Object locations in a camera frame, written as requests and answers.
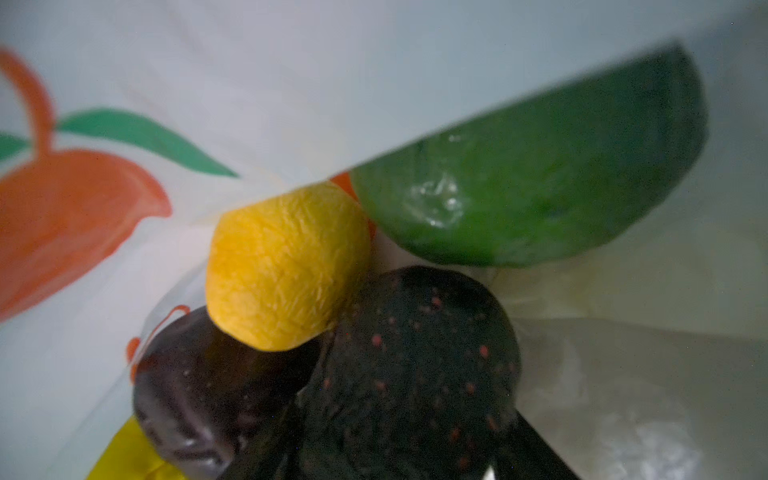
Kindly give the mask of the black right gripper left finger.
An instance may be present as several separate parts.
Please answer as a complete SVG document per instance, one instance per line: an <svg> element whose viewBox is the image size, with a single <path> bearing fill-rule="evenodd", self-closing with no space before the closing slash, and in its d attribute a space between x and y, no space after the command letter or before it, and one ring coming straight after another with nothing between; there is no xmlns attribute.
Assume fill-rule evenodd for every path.
<svg viewBox="0 0 768 480"><path fill-rule="evenodd" d="M296 451L300 433L296 413L282 413L266 421L238 453L219 480L276 479Z"/></svg>

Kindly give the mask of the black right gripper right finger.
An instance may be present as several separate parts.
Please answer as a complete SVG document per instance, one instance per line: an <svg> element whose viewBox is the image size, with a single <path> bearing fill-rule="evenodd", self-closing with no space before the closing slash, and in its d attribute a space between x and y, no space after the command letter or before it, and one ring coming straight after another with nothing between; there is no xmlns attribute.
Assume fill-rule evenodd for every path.
<svg viewBox="0 0 768 480"><path fill-rule="evenodd" d="M580 480L521 414L496 451L492 469L496 480Z"/></svg>

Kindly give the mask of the dark brown fruit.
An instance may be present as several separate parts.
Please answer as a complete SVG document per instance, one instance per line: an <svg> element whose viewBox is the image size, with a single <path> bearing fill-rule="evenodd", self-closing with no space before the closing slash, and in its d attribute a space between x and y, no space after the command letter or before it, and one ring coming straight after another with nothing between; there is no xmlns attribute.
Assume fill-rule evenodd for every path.
<svg viewBox="0 0 768 480"><path fill-rule="evenodd" d="M319 339L266 352L222 332L200 307L162 329L134 376L136 419L188 479L215 479L310 379Z"/></svg>

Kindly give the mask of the black fruit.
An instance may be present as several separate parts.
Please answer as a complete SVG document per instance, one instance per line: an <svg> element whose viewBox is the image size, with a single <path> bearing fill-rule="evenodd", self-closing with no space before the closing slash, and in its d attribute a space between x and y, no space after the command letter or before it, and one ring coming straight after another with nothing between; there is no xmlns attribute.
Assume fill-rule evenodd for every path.
<svg viewBox="0 0 768 480"><path fill-rule="evenodd" d="M301 479L480 479L516 419L521 357L480 282L411 266L370 279L302 394Z"/></svg>

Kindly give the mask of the yellow round fruit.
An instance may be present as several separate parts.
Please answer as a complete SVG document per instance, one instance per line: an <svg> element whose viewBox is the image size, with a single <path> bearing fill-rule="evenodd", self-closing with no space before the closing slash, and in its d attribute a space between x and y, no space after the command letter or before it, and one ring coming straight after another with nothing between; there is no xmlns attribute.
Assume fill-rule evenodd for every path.
<svg viewBox="0 0 768 480"><path fill-rule="evenodd" d="M368 273L369 222L326 181L220 216L206 272L208 314L257 350L291 350L328 330Z"/></svg>

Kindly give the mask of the green round lime fruit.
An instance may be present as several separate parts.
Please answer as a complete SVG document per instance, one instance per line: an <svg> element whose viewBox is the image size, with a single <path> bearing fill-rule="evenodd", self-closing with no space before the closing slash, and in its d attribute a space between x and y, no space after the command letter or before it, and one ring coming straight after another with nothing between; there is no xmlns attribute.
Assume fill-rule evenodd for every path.
<svg viewBox="0 0 768 480"><path fill-rule="evenodd" d="M662 203L708 133L680 44L419 139L351 171L364 210L438 264L531 266L575 256Z"/></svg>

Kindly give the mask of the yellow translucent plastic bag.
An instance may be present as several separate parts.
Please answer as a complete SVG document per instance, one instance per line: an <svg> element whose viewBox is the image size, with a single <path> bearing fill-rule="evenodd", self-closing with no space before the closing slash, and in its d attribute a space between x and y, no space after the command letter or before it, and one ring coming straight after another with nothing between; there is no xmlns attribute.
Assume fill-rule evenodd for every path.
<svg viewBox="0 0 768 480"><path fill-rule="evenodd" d="M767 475L763 1L5 1L1 44L61 120L113 107L191 142L208 175L141 166L173 208L1 326L1 475L83 479L131 411L125 355L203 301L218 215L505 101L683 41L710 111L679 188L608 245L498 273L524 418L585 479Z"/></svg>

